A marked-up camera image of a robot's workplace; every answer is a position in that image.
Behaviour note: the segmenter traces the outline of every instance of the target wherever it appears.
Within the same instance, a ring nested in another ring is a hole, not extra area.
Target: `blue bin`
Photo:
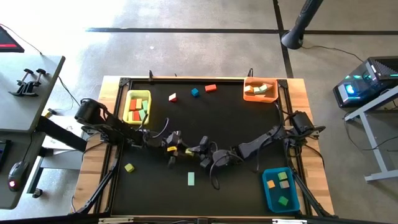
[[[286,172],[289,188],[282,189],[280,187],[280,180],[278,178],[278,173],[280,172]],[[269,180],[274,181],[274,188],[268,188],[267,181]],[[267,204],[271,211],[275,213],[283,213],[296,212],[300,210],[300,202],[299,198],[297,198],[292,171],[288,167],[266,169],[262,173],[262,182],[264,184],[264,190],[266,191]],[[286,206],[283,206],[278,202],[280,196],[283,196],[289,200]]]

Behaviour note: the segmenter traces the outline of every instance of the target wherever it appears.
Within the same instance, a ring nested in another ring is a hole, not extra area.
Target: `orange bin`
[[[270,84],[272,85],[272,87],[270,90],[267,90],[266,92],[257,95],[255,95],[254,93],[245,93],[243,91],[243,99],[246,101],[263,103],[272,103],[276,99],[278,99],[278,80],[275,78],[246,77],[244,79],[243,88],[248,85],[251,85],[253,87],[260,87],[263,84]]]

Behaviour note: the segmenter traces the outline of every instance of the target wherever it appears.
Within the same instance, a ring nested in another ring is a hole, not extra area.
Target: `black pole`
[[[282,44],[288,49],[299,49],[303,45],[304,30],[321,6],[323,0],[306,0],[296,19],[296,25],[282,36]]]

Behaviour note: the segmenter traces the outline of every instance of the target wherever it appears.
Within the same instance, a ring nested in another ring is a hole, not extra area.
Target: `computer mouse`
[[[17,162],[13,165],[8,174],[8,188],[10,191],[19,191],[25,185],[28,167],[29,163],[24,161]]]

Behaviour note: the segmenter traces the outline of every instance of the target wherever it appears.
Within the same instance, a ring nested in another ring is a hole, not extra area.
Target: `black table surface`
[[[167,130],[180,130],[189,146],[197,146],[206,135],[219,149],[229,149],[251,142],[280,124],[279,112],[272,103],[243,100],[243,82],[216,82],[217,90],[211,93],[205,92],[204,83],[134,84],[135,90],[151,92],[146,128],[160,131],[168,117]],[[199,90],[199,97],[191,95],[193,88]],[[177,94],[175,103],[169,102],[173,93]],[[287,165],[282,143],[271,144],[259,158],[257,174],[250,171],[256,168],[255,157],[246,164],[215,170],[220,182],[220,190],[215,190],[198,160],[178,158],[174,168],[168,169],[168,159],[159,150],[123,150],[112,215],[275,215],[268,209],[261,175],[265,169]],[[124,169],[128,163],[136,168],[131,173]],[[195,173],[194,186],[188,186],[188,172]]]

